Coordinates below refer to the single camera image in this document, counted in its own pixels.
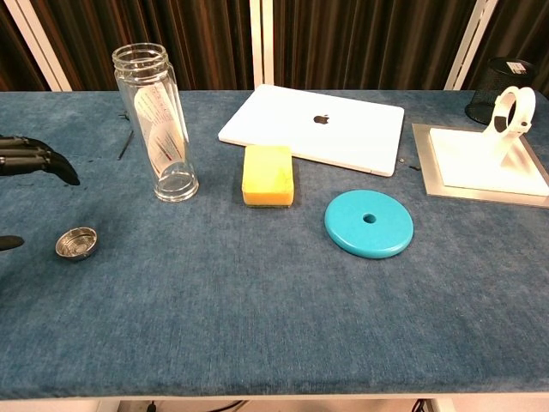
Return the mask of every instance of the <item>laptop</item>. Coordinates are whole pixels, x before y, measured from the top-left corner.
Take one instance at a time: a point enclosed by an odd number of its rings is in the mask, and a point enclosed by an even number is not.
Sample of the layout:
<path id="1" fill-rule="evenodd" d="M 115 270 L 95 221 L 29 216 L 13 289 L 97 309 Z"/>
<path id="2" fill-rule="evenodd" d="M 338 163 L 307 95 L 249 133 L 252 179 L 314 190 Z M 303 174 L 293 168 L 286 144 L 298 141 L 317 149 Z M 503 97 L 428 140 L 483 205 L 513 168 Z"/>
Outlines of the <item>laptop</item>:
<path id="1" fill-rule="evenodd" d="M 219 133 L 238 145 L 289 146 L 292 155 L 392 176 L 404 109 L 263 84 Z"/>

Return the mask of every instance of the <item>metal base plate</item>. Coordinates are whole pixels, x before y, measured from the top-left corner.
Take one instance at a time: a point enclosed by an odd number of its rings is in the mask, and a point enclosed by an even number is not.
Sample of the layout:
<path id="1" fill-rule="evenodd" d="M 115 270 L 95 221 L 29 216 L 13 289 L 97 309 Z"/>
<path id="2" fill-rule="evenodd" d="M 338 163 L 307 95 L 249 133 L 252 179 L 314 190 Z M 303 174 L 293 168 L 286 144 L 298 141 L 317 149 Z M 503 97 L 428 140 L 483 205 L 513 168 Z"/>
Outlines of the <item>metal base plate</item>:
<path id="1" fill-rule="evenodd" d="M 431 137 L 429 131 L 431 127 L 438 129 L 450 129 L 450 130 L 467 130 L 478 131 L 472 129 L 463 129 L 459 127 L 445 127 L 434 124 L 412 124 L 413 137 L 418 149 L 419 161 L 421 163 L 421 172 L 423 173 L 423 181 L 425 182 L 425 189 L 428 195 L 442 196 L 442 197 L 460 197 L 463 199 L 474 199 L 486 202 L 499 202 L 499 203 L 512 203 L 526 206 L 535 206 L 538 208 L 549 209 L 549 197 L 548 196 L 532 196 L 522 195 L 517 193 L 507 193 L 503 191 L 482 191 L 477 189 L 465 189 L 462 187 L 445 186 L 442 176 L 438 170 L 437 157 L 432 147 Z M 524 148 L 527 150 L 532 162 L 536 165 L 540 171 L 543 179 L 549 184 L 549 175 L 544 167 L 541 165 L 540 160 L 536 157 L 534 151 L 528 144 L 524 136 L 520 137 Z"/>

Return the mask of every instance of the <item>white 3d-printed holder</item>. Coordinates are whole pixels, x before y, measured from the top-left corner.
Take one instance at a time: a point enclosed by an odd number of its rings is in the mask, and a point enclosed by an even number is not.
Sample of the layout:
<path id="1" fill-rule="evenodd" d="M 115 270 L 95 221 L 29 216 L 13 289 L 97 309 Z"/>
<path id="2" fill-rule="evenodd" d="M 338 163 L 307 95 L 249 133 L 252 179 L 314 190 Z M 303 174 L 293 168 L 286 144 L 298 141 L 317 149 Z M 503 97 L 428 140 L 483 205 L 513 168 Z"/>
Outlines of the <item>white 3d-printed holder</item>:
<path id="1" fill-rule="evenodd" d="M 532 126 L 534 110 L 534 91 L 511 86 L 496 98 L 492 121 L 483 132 L 432 127 L 431 145 L 443 184 L 549 196 L 549 185 L 520 139 Z"/>

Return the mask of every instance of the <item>plate center hole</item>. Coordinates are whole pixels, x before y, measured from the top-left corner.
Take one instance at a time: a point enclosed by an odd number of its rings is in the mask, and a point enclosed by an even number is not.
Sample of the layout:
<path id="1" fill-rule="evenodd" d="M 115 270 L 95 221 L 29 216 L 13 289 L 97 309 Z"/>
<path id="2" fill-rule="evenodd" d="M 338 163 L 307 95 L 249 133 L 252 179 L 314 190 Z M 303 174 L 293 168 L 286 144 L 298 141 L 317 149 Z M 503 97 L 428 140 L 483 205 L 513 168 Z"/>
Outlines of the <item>plate center hole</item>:
<path id="1" fill-rule="evenodd" d="M 362 220 L 366 223 L 373 223 L 376 221 L 376 216 L 371 213 L 366 213 L 364 216 L 362 216 Z"/>

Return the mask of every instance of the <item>apple logo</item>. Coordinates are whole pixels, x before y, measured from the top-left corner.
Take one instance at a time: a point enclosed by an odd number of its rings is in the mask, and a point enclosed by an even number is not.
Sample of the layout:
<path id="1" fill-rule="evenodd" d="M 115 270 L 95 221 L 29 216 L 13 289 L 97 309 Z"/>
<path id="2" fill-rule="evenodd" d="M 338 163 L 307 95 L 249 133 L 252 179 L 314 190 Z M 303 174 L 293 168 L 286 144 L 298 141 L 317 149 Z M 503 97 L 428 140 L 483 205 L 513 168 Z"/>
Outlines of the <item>apple logo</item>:
<path id="1" fill-rule="evenodd" d="M 315 122 L 315 123 L 320 123 L 320 124 L 328 124 L 328 115 L 325 114 L 324 116 L 315 116 L 312 121 Z"/>

